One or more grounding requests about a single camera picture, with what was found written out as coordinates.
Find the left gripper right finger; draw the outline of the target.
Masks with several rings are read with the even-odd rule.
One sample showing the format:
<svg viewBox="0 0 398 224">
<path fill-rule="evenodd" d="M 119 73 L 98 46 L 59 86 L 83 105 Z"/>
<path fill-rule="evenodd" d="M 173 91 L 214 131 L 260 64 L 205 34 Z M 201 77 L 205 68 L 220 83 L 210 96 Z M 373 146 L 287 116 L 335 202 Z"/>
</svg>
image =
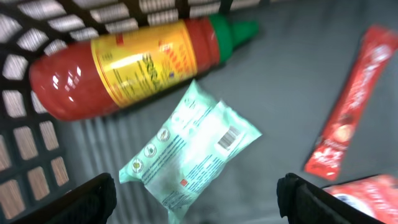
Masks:
<svg viewBox="0 0 398 224">
<path fill-rule="evenodd" d="M 276 194 L 289 224 L 382 224 L 294 173 L 278 180 Z"/>
</svg>

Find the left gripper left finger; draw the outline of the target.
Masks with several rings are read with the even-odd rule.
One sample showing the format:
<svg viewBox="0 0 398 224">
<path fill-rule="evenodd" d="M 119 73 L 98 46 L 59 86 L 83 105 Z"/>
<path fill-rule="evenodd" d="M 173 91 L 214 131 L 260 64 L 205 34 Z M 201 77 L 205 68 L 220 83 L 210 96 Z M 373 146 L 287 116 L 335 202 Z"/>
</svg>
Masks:
<svg viewBox="0 0 398 224">
<path fill-rule="evenodd" d="M 116 205 L 114 179 L 102 173 L 13 224 L 105 224 Z"/>
</svg>

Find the red Nescafe stick sachet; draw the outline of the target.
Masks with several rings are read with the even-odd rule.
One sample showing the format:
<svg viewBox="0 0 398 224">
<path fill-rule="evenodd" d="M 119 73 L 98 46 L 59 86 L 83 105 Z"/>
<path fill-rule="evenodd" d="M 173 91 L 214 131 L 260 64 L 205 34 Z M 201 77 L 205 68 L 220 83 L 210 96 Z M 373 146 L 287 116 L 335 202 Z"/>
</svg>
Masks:
<svg viewBox="0 0 398 224">
<path fill-rule="evenodd" d="M 368 99 L 396 50 L 397 33 L 391 29 L 371 26 L 363 35 L 348 80 L 304 166 L 305 172 L 330 181 L 338 177 Z"/>
</svg>

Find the red tissue pack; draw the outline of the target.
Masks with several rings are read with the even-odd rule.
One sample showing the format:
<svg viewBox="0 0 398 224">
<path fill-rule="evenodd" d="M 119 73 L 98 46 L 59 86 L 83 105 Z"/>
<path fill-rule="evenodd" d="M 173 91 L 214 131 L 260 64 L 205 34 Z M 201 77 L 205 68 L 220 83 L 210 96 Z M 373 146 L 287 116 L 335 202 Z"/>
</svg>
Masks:
<svg viewBox="0 0 398 224">
<path fill-rule="evenodd" d="M 391 175 L 376 175 L 324 190 L 370 217 L 397 223 L 397 178 Z"/>
</svg>

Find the mint green wipes packet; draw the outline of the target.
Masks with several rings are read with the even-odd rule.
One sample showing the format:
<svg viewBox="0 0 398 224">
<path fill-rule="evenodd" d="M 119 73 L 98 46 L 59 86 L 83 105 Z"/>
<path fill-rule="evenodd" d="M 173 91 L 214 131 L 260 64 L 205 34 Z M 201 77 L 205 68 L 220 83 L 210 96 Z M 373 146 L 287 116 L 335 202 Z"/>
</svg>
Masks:
<svg viewBox="0 0 398 224">
<path fill-rule="evenodd" d="M 141 182 L 180 223 L 227 162 L 261 132 L 224 101 L 192 81 L 157 134 L 120 171 L 120 183 Z"/>
</svg>

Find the red chili sauce bottle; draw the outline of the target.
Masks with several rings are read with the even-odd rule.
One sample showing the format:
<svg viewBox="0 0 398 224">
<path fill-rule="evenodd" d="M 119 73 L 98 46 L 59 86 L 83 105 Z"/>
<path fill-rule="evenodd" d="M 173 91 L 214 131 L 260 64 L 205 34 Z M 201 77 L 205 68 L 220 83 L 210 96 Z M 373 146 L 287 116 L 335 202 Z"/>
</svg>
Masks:
<svg viewBox="0 0 398 224">
<path fill-rule="evenodd" d="M 33 92 L 62 121 L 111 114 L 224 63 L 259 31 L 225 16 L 181 19 L 76 42 L 36 60 Z"/>
</svg>

